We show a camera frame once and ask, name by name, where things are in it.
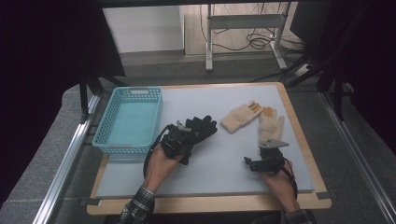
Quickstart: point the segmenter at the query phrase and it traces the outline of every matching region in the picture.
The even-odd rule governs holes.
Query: black glove
[[[166,157],[174,158],[177,155],[184,155],[180,163],[188,165],[194,145],[214,134],[218,130],[216,125],[217,123],[210,116],[206,116],[204,119],[198,119],[196,117],[187,119],[186,125],[177,122],[177,125],[170,124],[166,126],[148,151],[143,167],[144,177],[146,177],[146,169],[149,165],[152,150],[160,142],[159,139],[166,130],[169,132],[163,136],[160,142]]]

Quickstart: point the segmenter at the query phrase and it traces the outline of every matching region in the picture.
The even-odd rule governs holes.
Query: metal frame
[[[277,28],[274,40],[270,42],[271,49],[281,70],[287,69],[285,60],[279,49],[279,41],[285,29],[289,16],[291,2],[288,2],[282,14],[264,15],[212,15],[212,6],[207,5],[207,42],[206,42],[206,72],[213,71],[213,29],[250,29],[250,28]]]
[[[385,192],[381,183],[375,177],[373,170],[370,168],[370,165],[367,163],[367,160],[364,158],[358,144],[353,139],[353,136],[349,132],[347,126],[343,121],[341,121],[336,113],[333,111],[332,100],[329,95],[324,92],[319,93],[320,98],[325,104],[327,111],[330,114],[330,117],[335,124],[337,131],[340,133],[341,137],[346,144],[346,148],[349,151],[352,159],[356,162],[356,166],[361,172],[361,176],[366,182],[369,190],[372,192],[376,202],[378,203],[379,208],[381,209],[385,219],[387,222],[396,223],[396,210],[392,203],[391,198]]]
[[[91,98],[89,103],[90,114],[95,111],[99,100],[99,96],[94,95]],[[40,209],[35,216],[35,220],[33,221],[34,224],[47,223],[49,221],[50,215],[52,214],[61,190],[64,187],[64,182],[66,181],[69,172],[73,166],[78,151],[83,143],[85,134],[90,127],[91,121],[92,116],[90,116],[84,123],[78,125],[73,139],[70,142],[70,145],[64,155],[64,159],[62,160],[62,163],[59,166],[59,169],[56,172],[56,175],[53,178],[51,185],[49,186],[49,191],[47,192],[47,195],[44,198],[43,203],[41,204]]]

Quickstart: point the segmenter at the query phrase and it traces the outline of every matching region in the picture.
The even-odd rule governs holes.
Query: wall
[[[179,6],[103,9],[119,53],[183,49]]]

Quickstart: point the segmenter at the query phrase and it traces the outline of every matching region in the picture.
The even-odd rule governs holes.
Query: beige glove
[[[261,112],[262,107],[254,101],[250,101],[248,105],[241,105],[232,110],[220,123],[230,133],[234,133],[240,127],[256,118]]]
[[[268,139],[280,140],[283,131],[283,116],[276,120],[276,110],[271,107],[264,107],[260,114],[260,140],[262,145]]]

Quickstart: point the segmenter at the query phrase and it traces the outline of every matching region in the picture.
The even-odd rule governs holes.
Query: black strap
[[[166,127],[163,128],[163,130],[161,131],[161,133],[158,135],[158,137],[155,139],[155,142],[151,145],[151,147],[148,150],[148,154],[146,155],[145,158],[145,163],[143,165],[143,177],[146,178],[146,171],[148,169],[148,165],[149,165],[149,158],[151,157],[152,151],[154,150],[154,148],[158,145],[158,143],[160,143],[161,137],[163,136],[163,133],[168,130],[170,128],[170,125],[166,125]]]
[[[293,191],[294,191],[294,198],[297,199],[298,188],[297,188],[297,183],[296,183],[295,176],[293,173],[293,169],[290,165],[290,162],[288,160],[286,160],[286,158],[283,158],[283,159],[288,163],[288,165],[291,169],[291,173],[284,166],[279,166],[279,169],[281,169],[283,171],[283,173],[285,173],[288,176],[288,178],[290,179],[290,183],[291,183],[291,186],[293,187]]]

